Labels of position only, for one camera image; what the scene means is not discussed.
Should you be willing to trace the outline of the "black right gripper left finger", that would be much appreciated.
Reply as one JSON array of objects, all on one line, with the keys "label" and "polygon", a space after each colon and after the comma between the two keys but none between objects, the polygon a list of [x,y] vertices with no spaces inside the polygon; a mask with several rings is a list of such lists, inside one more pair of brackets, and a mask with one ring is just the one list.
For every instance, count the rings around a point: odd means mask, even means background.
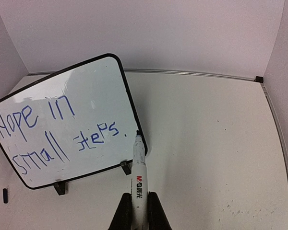
[{"label": "black right gripper left finger", "polygon": [[124,193],[113,216],[109,230],[131,230],[132,196]]}]

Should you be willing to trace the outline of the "white marker pen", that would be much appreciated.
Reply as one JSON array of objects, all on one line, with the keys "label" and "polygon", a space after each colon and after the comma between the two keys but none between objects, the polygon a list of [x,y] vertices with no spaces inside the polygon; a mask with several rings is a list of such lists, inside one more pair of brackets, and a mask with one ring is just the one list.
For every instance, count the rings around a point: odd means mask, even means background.
[{"label": "white marker pen", "polygon": [[136,132],[132,160],[132,229],[148,229],[148,179],[145,145],[140,131]]}]

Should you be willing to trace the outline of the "blue marker cap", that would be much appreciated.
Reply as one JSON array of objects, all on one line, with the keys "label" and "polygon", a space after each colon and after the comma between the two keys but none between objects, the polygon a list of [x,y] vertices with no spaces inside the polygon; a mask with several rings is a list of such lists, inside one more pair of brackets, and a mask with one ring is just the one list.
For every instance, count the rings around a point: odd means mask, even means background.
[{"label": "blue marker cap", "polygon": [[2,190],[3,193],[3,203],[7,204],[8,203],[8,189],[7,188],[3,188]]}]

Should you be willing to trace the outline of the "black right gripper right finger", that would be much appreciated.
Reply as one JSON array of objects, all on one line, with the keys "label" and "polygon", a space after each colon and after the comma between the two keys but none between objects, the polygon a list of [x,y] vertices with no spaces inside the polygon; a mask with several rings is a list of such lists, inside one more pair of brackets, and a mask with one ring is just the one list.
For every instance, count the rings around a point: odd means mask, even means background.
[{"label": "black right gripper right finger", "polygon": [[148,193],[147,211],[149,230],[170,229],[170,223],[156,192]]}]

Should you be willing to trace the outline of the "white whiteboard with black frame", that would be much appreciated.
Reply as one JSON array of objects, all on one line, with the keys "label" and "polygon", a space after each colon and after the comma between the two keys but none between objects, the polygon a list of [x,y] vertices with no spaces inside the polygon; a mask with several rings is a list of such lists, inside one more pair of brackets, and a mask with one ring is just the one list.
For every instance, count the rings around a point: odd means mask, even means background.
[{"label": "white whiteboard with black frame", "polygon": [[0,148],[29,189],[131,162],[141,130],[122,62],[111,53],[0,99]]}]

